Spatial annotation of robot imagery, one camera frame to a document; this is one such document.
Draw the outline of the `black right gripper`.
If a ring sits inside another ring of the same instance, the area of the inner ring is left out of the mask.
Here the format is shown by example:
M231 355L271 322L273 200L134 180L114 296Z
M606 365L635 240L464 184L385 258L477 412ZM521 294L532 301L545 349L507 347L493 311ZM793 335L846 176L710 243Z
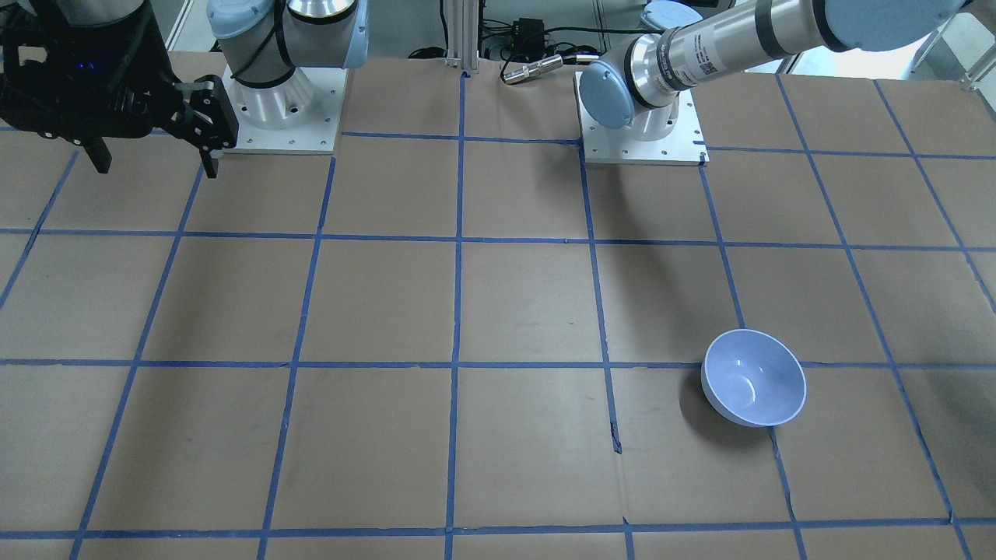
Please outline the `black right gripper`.
M2 23L2 120L84 150L160 127L197 149L210 180L239 121L220 75L179 82L149 1L18 1Z

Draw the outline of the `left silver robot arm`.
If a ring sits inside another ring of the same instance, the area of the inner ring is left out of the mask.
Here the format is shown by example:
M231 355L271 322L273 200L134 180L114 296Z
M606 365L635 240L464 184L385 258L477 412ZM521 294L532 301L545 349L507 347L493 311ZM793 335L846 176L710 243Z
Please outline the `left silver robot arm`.
M924 38L964 1L747 1L711 17L676 1L644 6L626 33L577 78L579 106L609 130L668 109L680 93L768 61L826 47L887 52Z

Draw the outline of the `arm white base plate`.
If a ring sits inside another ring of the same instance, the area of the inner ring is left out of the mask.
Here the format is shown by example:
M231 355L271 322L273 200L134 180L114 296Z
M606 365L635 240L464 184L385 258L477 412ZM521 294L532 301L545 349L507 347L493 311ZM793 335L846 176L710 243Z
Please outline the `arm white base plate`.
M234 155L334 155L337 149L346 68L297 68L283 84L254 89L231 78L222 82L238 118Z
M682 92L671 106L638 114L631 125L611 130L583 105L580 78L582 73L577 72L577 116L588 163L704 166L710 162L693 92Z

